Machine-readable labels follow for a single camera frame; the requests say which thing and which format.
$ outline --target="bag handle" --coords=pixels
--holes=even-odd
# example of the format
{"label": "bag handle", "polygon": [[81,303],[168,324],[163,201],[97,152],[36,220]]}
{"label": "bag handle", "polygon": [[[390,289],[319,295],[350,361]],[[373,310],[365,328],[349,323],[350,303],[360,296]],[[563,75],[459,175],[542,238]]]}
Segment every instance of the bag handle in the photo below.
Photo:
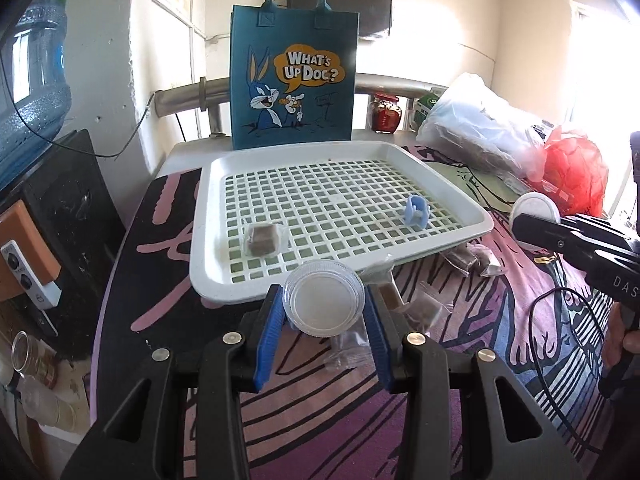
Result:
{"label": "bag handle", "polygon": [[[274,27],[275,26],[275,13],[278,7],[273,0],[265,0],[260,7],[260,13],[258,14],[258,26],[259,27]],[[331,7],[327,4],[326,0],[318,0],[316,6],[315,28],[331,28]]]}

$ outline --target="metal railing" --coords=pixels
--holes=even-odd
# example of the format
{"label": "metal railing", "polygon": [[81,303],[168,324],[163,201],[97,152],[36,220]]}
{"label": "metal railing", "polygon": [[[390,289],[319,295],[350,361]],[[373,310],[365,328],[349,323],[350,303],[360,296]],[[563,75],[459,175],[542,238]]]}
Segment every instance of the metal railing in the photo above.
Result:
{"label": "metal railing", "polygon": [[[413,107],[414,99],[433,90],[443,91],[446,87],[414,81],[401,77],[376,74],[356,74],[356,94],[373,95],[385,92],[409,99],[408,108]],[[199,83],[159,90],[156,92],[155,106],[158,117],[165,117],[187,110],[199,108],[209,112],[209,126],[212,133],[222,131],[220,105],[229,101],[229,78],[207,80],[200,78]]]}

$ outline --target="person's hand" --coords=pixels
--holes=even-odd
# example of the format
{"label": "person's hand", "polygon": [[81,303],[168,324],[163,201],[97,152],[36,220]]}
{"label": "person's hand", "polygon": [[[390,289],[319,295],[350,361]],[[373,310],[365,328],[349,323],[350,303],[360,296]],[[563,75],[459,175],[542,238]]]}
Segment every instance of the person's hand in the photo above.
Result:
{"label": "person's hand", "polygon": [[602,348],[602,360],[607,368],[620,362],[623,348],[632,354],[640,354],[640,331],[625,335],[626,328],[620,314],[620,306],[619,303],[614,303],[609,313],[608,330]]}

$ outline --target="blue tote bag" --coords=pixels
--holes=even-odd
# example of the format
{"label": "blue tote bag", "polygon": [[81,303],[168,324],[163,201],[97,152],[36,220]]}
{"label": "blue tote bag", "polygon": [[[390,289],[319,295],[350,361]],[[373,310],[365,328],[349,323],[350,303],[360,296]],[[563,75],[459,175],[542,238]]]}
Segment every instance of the blue tote bag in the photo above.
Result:
{"label": "blue tote bag", "polygon": [[234,6],[231,131],[234,149],[350,140],[359,15]]}

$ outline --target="glass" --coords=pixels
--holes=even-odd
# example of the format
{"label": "glass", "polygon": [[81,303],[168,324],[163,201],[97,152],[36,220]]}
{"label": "glass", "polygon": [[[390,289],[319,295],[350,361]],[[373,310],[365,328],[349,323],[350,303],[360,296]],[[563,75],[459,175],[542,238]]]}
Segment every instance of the glass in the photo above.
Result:
{"label": "glass", "polygon": [[370,127],[378,134],[392,134],[400,125],[402,108],[398,105],[400,99],[393,95],[376,94],[370,104]]}
{"label": "glass", "polygon": [[52,352],[26,332],[18,332],[14,338],[11,363],[22,377],[32,376],[47,388],[56,384]]}

